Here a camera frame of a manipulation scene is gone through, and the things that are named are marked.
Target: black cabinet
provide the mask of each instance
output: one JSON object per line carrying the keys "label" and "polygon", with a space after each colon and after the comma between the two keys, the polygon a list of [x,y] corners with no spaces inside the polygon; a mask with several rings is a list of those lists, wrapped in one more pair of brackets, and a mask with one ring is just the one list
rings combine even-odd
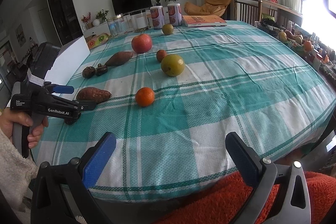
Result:
{"label": "black cabinet", "polygon": [[62,45],[83,35],[72,0],[48,0],[48,5]]}

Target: book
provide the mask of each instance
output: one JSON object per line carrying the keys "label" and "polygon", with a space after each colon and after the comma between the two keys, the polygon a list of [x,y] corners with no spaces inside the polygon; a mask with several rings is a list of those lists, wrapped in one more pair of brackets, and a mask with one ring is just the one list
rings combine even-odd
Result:
{"label": "book", "polygon": [[211,27],[211,26],[226,26],[227,23],[219,16],[182,16],[184,25],[187,27]]}

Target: sleeve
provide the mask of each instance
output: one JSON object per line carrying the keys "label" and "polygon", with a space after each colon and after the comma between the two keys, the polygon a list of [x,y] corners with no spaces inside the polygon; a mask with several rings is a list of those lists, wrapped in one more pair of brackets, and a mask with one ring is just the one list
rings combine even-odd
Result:
{"label": "sleeve", "polygon": [[0,129],[0,189],[11,208],[19,209],[30,180],[37,172],[32,159],[23,158]]}

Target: black tv screen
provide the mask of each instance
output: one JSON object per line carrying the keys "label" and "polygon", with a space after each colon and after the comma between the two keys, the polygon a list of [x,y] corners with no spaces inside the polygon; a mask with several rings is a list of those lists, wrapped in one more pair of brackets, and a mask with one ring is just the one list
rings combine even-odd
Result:
{"label": "black tv screen", "polygon": [[126,14],[132,11],[149,8],[152,0],[112,0],[116,15]]}

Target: fruit box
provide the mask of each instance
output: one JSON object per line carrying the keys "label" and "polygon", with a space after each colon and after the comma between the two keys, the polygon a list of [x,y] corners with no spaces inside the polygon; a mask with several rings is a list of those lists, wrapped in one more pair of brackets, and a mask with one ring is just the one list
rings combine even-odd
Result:
{"label": "fruit box", "polygon": [[92,50],[100,45],[103,45],[106,43],[106,41],[109,39],[109,35],[107,33],[101,33],[100,35],[94,35],[92,37],[87,37],[86,43],[89,47],[89,50]]}

